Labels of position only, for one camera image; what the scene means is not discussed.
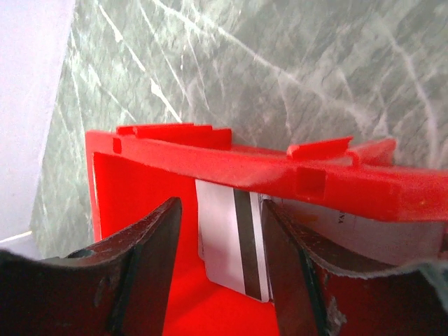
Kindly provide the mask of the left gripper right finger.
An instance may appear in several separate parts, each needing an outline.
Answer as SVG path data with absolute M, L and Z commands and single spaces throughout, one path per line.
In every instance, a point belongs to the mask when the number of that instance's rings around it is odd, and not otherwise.
M 300 225 L 272 201 L 262 231 L 281 335 L 446 335 L 447 262 L 394 267 Z

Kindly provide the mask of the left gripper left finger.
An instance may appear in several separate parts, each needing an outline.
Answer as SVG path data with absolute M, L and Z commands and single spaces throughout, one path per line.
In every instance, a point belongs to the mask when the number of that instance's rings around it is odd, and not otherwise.
M 161 335 L 181 216 L 173 197 L 64 258 L 2 251 L 1 334 Z

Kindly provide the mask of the red bin with cards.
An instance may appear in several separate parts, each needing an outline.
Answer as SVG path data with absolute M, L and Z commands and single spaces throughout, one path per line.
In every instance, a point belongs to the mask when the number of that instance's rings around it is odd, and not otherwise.
M 198 253 L 197 180 L 296 200 L 381 222 L 445 222 L 447 173 L 394 164 L 394 139 L 352 146 L 350 138 L 286 151 L 237 145 L 230 129 L 168 124 L 85 135 L 96 241 L 181 201 L 174 271 L 161 335 L 281 335 L 274 301 L 210 281 Z M 437 258 L 447 262 L 447 226 Z

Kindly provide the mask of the magnetic stripe card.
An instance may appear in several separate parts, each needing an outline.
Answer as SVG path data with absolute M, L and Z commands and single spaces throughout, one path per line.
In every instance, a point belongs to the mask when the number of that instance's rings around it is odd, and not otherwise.
M 201 180 L 195 187 L 198 253 L 208 279 L 260 302 L 270 301 L 261 223 L 265 196 Z

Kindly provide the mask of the white credit card stack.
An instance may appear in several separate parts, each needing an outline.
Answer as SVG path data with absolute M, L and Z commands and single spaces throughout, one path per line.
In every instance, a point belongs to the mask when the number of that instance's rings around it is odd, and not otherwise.
M 437 258 L 445 222 L 381 222 L 324 206 L 272 197 L 293 220 L 336 244 L 390 265 Z

